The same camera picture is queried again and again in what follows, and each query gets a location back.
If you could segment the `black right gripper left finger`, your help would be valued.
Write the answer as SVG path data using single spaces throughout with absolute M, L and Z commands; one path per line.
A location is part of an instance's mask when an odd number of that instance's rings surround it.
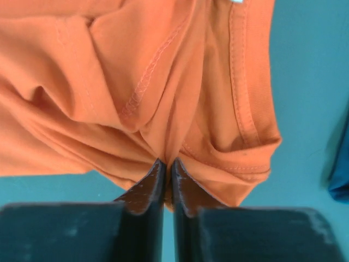
M 166 165 L 110 202 L 1 209 L 1 261 L 160 261 Z

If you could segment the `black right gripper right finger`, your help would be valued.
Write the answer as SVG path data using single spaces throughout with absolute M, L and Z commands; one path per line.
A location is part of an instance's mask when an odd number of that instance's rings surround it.
M 230 208 L 176 159 L 171 166 L 177 261 L 344 261 L 328 221 L 307 208 Z

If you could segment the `orange t-shirt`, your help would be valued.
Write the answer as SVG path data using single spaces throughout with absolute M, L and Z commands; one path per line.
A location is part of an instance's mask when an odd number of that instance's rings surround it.
M 1 175 L 129 189 L 181 159 L 238 206 L 280 145 L 273 1 L 1 1 Z

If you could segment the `folded blue t-shirt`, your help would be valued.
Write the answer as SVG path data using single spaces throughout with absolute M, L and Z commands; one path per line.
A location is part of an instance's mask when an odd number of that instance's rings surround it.
M 348 117 L 329 178 L 328 193 L 333 200 L 348 204 Z

